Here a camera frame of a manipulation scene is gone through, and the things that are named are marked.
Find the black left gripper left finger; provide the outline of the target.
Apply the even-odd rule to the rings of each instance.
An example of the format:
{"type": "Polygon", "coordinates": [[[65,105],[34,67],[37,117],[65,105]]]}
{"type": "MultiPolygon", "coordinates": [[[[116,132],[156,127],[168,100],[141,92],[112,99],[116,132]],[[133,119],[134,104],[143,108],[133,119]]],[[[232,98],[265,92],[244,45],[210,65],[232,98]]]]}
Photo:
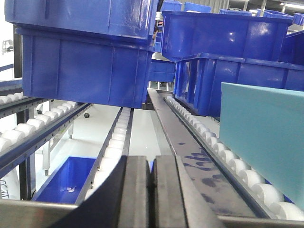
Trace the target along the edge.
{"type": "Polygon", "coordinates": [[[144,156],[122,156],[103,184],[53,228],[149,227],[149,164],[144,156]]]}

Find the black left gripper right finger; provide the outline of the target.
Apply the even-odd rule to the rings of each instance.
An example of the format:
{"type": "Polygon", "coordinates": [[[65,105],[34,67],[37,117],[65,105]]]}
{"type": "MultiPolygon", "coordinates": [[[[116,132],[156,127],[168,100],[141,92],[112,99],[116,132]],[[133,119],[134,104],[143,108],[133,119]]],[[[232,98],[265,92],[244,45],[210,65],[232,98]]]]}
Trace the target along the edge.
{"type": "Polygon", "coordinates": [[[157,156],[153,222],[156,228],[223,228],[188,176],[179,156],[157,156]]]}

